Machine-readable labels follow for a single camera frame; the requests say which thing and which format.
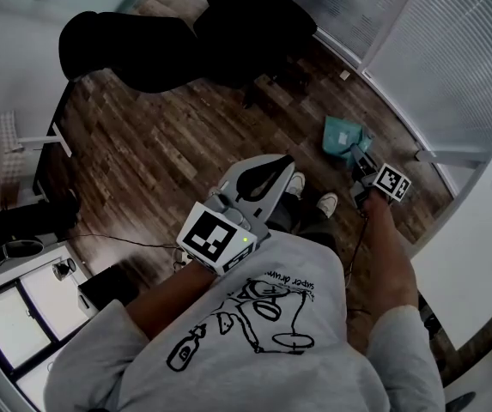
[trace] pants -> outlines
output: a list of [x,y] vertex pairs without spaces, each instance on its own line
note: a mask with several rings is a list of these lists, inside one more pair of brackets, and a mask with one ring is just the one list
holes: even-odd
[[293,194],[287,192],[282,194],[282,198],[280,198],[266,225],[272,230],[291,233],[299,220],[301,220],[301,225],[297,236],[325,245],[337,255],[335,238],[331,234],[330,222],[324,212],[318,208],[310,209],[306,217],[301,219],[299,198]]

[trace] shoe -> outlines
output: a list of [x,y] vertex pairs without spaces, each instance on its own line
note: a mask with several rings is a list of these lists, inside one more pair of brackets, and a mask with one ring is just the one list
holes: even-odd
[[325,213],[325,216],[330,218],[335,212],[337,207],[337,194],[334,192],[328,192],[324,194],[316,203],[316,207]]
[[292,194],[297,198],[301,198],[301,194],[305,189],[305,174],[297,171],[294,175],[291,176],[291,179],[286,186],[286,192],[288,194]]

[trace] hand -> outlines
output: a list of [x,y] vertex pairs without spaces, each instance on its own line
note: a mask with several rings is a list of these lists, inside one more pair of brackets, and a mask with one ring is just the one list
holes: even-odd
[[363,209],[370,220],[390,212],[386,196],[376,188],[370,190],[367,199],[364,201]]

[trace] white desk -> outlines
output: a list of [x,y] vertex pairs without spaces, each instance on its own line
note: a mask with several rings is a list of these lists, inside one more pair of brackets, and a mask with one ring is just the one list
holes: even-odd
[[419,291],[460,348],[492,317],[492,156],[412,253]]

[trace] person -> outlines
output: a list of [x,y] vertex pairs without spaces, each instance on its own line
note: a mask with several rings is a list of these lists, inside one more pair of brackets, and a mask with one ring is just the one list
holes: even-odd
[[271,237],[224,277],[192,262],[85,325],[49,373],[47,412],[443,411],[416,277],[386,200],[371,191],[364,208],[374,318],[364,356],[347,343],[343,267],[328,232],[337,195],[288,233],[304,184],[295,173]]

